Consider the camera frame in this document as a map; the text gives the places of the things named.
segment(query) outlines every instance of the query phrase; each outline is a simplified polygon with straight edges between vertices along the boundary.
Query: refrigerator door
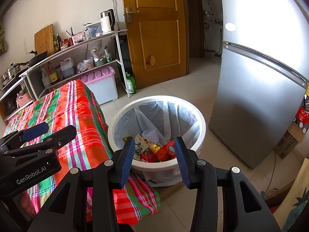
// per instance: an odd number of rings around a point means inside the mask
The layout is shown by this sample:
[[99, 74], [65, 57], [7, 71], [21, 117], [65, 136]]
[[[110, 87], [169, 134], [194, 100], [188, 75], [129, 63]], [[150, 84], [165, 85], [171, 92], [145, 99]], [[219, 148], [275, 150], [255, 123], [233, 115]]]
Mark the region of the refrigerator door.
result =
[[222, 0], [223, 40], [271, 56], [309, 79], [309, 25], [294, 0]]
[[254, 169], [285, 134], [305, 88], [301, 78], [271, 58], [225, 45], [209, 127]]

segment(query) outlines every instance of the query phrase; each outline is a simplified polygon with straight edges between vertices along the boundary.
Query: pineapple print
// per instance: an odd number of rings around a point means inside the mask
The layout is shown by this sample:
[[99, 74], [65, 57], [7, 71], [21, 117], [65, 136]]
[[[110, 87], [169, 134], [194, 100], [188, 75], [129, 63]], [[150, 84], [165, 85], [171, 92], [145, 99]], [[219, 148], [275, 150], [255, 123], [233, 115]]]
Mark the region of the pineapple print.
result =
[[304, 193], [302, 194], [302, 197], [296, 197], [298, 203], [294, 204], [295, 208], [293, 208], [289, 215], [288, 218], [286, 219], [286, 222], [282, 228], [282, 232], [286, 232], [290, 229], [290, 227], [294, 224], [296, 219], [299, 217], [301, 214], [302, 210], [307, 204], [307, 201], [309, 199], [309, 190], [307, 192], [307, 188], [305, 188]]

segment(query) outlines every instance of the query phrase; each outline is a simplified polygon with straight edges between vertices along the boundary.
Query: plaid tablecloth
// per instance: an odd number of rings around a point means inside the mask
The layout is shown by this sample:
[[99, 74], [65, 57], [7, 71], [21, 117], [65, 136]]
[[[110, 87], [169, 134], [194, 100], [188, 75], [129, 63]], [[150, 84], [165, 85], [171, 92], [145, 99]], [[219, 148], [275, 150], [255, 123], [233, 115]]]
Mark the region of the plaid tablecloth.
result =
[[[39, 143], [68, 125], [76, 127], [77, 135], [75, 140], [59, 150], [61, 171], [28, 190], [36, 213], [69, 169], [94, 168], [112, 157], [107, 140], [108, 126], [101, 108], [93, 93], [81, 81], [71, 81], [20, 111], [11, 119], [4, 135], [44, 121], [49, 125], [48, 133], [23, 146]], [[118, 222], [130, 225], [157, 213], [160, 207], [159, 194], [134, 173], [130, 174], [124, 189], [114, 190], [114, 201]], [[91, 218], [92, 188], [88, 188], [87, 221]]]

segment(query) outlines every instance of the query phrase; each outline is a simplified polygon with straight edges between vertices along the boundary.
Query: wooden cutting board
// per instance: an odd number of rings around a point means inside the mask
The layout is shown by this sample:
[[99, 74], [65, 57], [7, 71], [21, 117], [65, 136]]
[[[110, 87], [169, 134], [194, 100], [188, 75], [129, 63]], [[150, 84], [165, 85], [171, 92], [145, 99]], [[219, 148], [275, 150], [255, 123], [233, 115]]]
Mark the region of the wooden cutting board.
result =
[[55, 53], [52, 24], [34, 34], [34, 48], [38, 54], [48, 51], [47, 56], [50, 56]]

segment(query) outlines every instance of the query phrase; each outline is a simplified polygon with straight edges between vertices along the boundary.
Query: pink lid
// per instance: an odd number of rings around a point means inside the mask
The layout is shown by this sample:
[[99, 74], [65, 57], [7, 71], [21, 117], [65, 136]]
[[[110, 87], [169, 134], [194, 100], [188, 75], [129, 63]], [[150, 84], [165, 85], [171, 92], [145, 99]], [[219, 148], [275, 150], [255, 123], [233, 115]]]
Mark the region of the pink lid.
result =
[[85, 76], [82, 76], [80, 78], [80, 81], [82, 81], [84, 84], [90, 84], [95, 81], [99, 81], [101, 79], [113, 76], [114, 74], [115, 74], [115, 71], [111, 66], [102, 67], [102, 69], [96, 70]]

